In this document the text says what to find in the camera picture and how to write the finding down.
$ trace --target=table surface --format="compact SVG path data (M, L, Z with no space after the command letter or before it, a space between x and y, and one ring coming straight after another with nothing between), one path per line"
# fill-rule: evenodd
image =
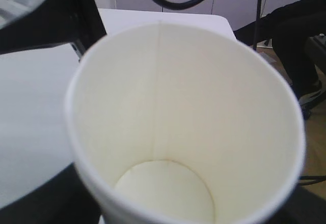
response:
M108 35L132 25L165 20L235 38L228 21L220 16L99 11ZM72 162L63 100L77 67L78 58L70 45L0 55L0 208Z

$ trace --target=white paper cup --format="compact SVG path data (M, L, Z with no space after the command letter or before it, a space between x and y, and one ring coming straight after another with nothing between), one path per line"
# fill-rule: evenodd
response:
M102 38L65 106L75 165L108 223L260 223L303 166L301 111L284 79L197 27Z

